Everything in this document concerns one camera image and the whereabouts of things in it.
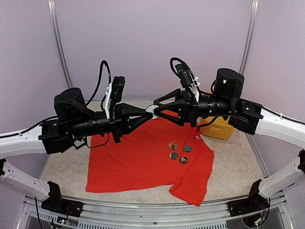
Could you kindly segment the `blue starry round brooch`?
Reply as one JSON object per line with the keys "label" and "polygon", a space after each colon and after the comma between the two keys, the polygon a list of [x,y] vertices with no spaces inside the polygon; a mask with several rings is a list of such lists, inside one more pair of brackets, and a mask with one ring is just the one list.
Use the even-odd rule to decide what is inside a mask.
{"label": "blue starry round brooch", "polygon": [[159,116],[154,113],[154,110],[158,107],[159,107],[158,105],[153,104],[153,105],[148,106],[145,110],[146,112],[152,114],[152,120],[159,118]]}

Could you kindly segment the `red t-shirt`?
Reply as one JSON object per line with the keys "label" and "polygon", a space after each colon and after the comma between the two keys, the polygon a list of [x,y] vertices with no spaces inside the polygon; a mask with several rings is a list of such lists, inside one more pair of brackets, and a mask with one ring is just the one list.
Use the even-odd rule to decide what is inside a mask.
{"label": "red t-shirt", "polygon": [[[176,150],[169,148],[171,142],[178,145]],[[91,144],[87,192],[114,193],[168,185],[174,197],[189,204],[199,206],[204,200],[214,152],[196,128],[158,118],[123,136],[118,144],[113,138],[97,135]],[[184,145],[193,150],[185,152]],[[171,160],[171,152],[178,153],[179,158],[188,157],[189,162],[184,165],[179,158]]]}

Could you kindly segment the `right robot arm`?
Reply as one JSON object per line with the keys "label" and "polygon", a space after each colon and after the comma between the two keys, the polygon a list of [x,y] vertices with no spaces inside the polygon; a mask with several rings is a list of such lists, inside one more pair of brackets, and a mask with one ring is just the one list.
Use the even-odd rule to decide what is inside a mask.
{"label": "right robot arm", "polygon": [[270,177],[253,183],[250,197],[244,200],[244,208],[247,211],[255,211],[261,206],[262,198],[270,198],[274,193],[305,177],[304,122],[242,99],[244,76],[234,70],[218,69],[212,93],[198,95],[189,87],[189,73],[180,69],[177,74],[184,89],[177,89],[155,100],[155,115],[180,126],[185,123],[196,126],[199,117],[223,117],[228,119],[229,125],[241,132],[272,137],[302,149],[289,165]]}

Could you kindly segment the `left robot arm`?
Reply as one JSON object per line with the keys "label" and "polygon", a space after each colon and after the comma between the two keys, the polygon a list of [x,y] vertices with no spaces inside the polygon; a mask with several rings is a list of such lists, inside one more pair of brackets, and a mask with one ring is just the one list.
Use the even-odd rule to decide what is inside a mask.
{"label": "left robot arm", "polygon": [[106,96],[110,105],[104,111],[87,107],[80,88],[67,89],[54,98],[56,116],[46,118],[17,133],[0,136],[0,180],[15,185],[38,200],[47,200],[56,212],[62,212],[67,202],[55,193],[52,185],[13,167],[8,157],[26,154],[63,153],[77,140],[88,144],[87,137],[107,135],[116,143],[152,118],[144,109],[121,103],[118,97]]}

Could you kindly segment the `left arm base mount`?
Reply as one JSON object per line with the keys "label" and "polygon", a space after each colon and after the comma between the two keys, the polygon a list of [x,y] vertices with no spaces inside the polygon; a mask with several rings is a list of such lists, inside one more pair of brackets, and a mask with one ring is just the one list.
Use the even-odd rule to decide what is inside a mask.
{"label": "left arm base mount", "polygon": [[84,204],[80,201],[63,198],[58,184],[52,181],[48,181],[47,184],[50,190],[48,192],[48,198],[42,201],[41,208],[79,218]]}

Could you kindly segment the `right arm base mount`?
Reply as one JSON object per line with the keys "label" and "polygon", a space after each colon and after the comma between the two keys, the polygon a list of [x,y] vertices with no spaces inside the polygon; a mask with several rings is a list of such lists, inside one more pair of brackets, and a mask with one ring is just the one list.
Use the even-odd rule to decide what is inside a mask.
{"label": "right arm base mount", "polygon": [[268,198],[259,195],[259,185],[261,182],[262,180],[259,179],[252,184],[248,197],[228,202],[227,205],[231,217],[270,208]]}

